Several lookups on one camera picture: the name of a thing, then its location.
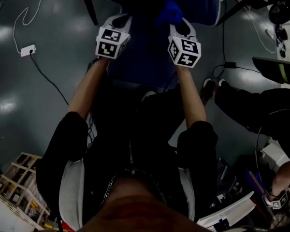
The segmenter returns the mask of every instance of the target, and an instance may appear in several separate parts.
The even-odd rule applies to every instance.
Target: forearm
[[[80,117],[87,119],[92,101],[108,62],[109,59],[101,58],[91,66],[70,102],[69,112],[77,112]]]
[[[206,113],[197,88],[192,79],[190,70],[176,66],[177,76],[182,94],[187,128],[196,121],[206,121]]]

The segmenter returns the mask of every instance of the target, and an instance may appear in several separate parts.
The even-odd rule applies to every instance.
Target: gray floor
[[[14,21],[29,6],[25,22],[35,13],[39,0],[5,0],[0,11],[0,164],[13,160],[21,151],[43,155],[51,136],[67,106],[57,91],[45,81],[29,57],[20,57],[13,41]],[[98,21],[119,12],[119,6],[107,0],[93,0]],[[235,4],[228,0],[228,7]],[[259,10],[259,18],[267,19],[267,10]],[[43,0],[34,21],[16,27],[19,48],[36,44],[34,55],[44,73],[57,84],[67,100],[84,76],[89,61],[94,59],[95,37],[98,27],[92,24],[83,0]],[[274,42],[257,29],[268,48]],[[197,88],[211,76],[212,68],[223,61],[221,51],[222,28],[195,25],[202,44],[202,59],[192,70]],[[261,45],[244,11],[226,22],[226,57],[238,66],[252,68],[251,58],[272,57]],[[277,87],[261,75],[244,70],[226,70],[223,77],[233,86],[251,92]],[[249,133],[223,114],[210,101],[206,107],[208,120],[219,136],[217,154],[232,163],[243,152],[251,152],[256,135]],[[176,143],[179,128],[171,140]]]

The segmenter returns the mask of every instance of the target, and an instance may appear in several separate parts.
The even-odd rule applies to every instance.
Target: power strip
[[[28,55],[30,55],[30,51],[32,51],[31,54],[34,54],[36,49],[37,48],[35,47],[35,45],[32,44],[30,46],[27,46],[27,47],[22,48],[21,49],[21,52],[20,52],[20,55],[22,57],[28,56]]]

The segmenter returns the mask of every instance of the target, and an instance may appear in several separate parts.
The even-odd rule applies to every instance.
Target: black sleeve
[[[87,123],[78,113],[69,112],[61,120],[46,153],[36,167],[39,193],[54,215],[59,216],[59,190],[68,161],[80,160],[87,148]]]
[[[216,143],[211,124],[198,121],[180,134],[177,154],[189,168],[195,198],[195,221],[204,216],[217,191]]]

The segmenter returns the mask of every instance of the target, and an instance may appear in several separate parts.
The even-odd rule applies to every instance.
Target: black jacket
[[[216,196],[217,136],[207,122],[195,122],[178,138],[177,149],[167,142],[130,140],[118,133],[99,135],[87,150],[87,123],[74,112],[59,123],[44,157],[38,162],[36,182],[51,211],[59,216],[58,198],[67,161],[84,158],[83,224],[100,210],[112,180],[119,173],[137,170],[154,183],[157,196],[170,208],[188,215],[178,167],[189,168],[197,221]]]

